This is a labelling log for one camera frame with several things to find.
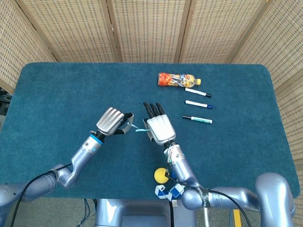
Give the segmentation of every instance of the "green marker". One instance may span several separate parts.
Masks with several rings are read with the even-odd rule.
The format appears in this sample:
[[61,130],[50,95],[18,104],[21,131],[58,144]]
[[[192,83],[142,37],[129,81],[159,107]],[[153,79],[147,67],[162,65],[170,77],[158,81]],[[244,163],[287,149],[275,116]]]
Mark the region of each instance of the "green marker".
[[191,116],[184,116],[184,115],[182,117],[185,119],[196,121],[196,122],[204,122],[204,123],[208,123],[208,124],[213,123],[213,120],[204,119],[204,118],[200,118],[200,117],[191,117]]

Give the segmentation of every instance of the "marker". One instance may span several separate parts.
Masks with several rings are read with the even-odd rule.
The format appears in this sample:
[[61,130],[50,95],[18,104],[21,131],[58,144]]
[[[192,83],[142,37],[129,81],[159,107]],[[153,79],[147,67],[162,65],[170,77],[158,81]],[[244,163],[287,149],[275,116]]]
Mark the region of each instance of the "marker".
[[184,116],[184,115],[182,117],[185,118],[185,119],[196,121],[196,122],[204,122],[204,123],[208,123],[208,124],[213,123],[213,120],[204,119],[204,118],[201,118],[201,117],[191,117],[191,116]]
[[212,105],[203,104],[203,103],[196,103],[196,102],[188,101],[188,100],[185,100],[185,104],[197,105],[197,106],[200,106],[200,107],[204,107],[204,108],[208,108],[208,109],[213,109]]
[[191,93],[195,93],[195,94],[201,95],[201,96],[205,96],[205,97],[208,97],[208,98],[212,97],[211,94],[208,94],[208,93],[205,93],[205,92],[202,92],[202,91],[197,91],[197,90],[190,89],[190,88],[184,88],[184,90],[188,91],[188,92],[191,92]]

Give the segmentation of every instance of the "bottle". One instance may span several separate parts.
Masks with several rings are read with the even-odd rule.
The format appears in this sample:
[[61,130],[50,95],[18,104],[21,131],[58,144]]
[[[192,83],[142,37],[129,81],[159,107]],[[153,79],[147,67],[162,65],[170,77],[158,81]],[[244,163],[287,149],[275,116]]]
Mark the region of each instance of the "bottle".
[[165,72],[159,73],[159,86],[193,87],[194,85],[200,84],[201,79],[196,79],[193,75],[190,74],[169,74]]

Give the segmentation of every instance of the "metal robot arm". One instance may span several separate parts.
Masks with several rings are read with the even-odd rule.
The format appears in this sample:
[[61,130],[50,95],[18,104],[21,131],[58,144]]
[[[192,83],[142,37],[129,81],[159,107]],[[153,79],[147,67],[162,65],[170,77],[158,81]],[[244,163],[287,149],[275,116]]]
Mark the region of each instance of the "metal robot arm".
[[189,210],[200,208],[238,207],[227,197],[213,191],[222,192],[232,197],[242,208],[261,213],[262,227],[292,227],[291,217],[295,213],[294,199],[287,180],[276,173],[260,175],[255,182],[257,195],[246,188],[217,187],[205,189],[196,179],[178,144],[175,143],[175,130],[161,105],[158,110],[153,104],[150,107],[143,103],[150,119],[144,119],[148,136],[159,145],[164,145],[164,154],[180,183],[194,187],[186,190],[181,199]]
[[[44,175],[33,181],[25,191],[22,201],[28,202],[52,192],[57,183],[68,189],[75,185],[81,171],[91,160],[97,150],[104,143],[106,136],[125,134],[131,126],[118,129],[126,121],[133,122],[132,113],[122,113],[112,107],[108,108],[97,123],[97,131],[91,131],[78,151],[71,158],[72,170],[68,167],[60,169],[59,164],[52,169],[50,174]],[[27,183],[0,184],[0,227],[3,227],[12,204],[17,201]]]

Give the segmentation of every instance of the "wicker folding screen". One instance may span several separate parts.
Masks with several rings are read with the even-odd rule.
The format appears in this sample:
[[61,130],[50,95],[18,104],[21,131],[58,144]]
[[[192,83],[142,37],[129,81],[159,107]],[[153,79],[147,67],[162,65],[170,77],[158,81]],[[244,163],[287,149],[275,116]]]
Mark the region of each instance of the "wicker folding screen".
[[24,65],[54,57],[9,0],[0,1],[0,27],[0,87],[13,93]]
[[[261,63],[270,71],[275,88],[303,70],[303,8],[301,0],[276,0],[239,51],[234,63]],[[303,158],[303,95],[300,86],[277,97],[294,159]]]
[[302,0],[275,0],[234,63],[264,64],[278,88],[303,69],[302,40]]
[[224,63],[261,0],[192,1],[180,62]]
[[185,0],[111,0],[122,61],[173,62]]
[[105,1],[17,0],[60,61],[113,62]]

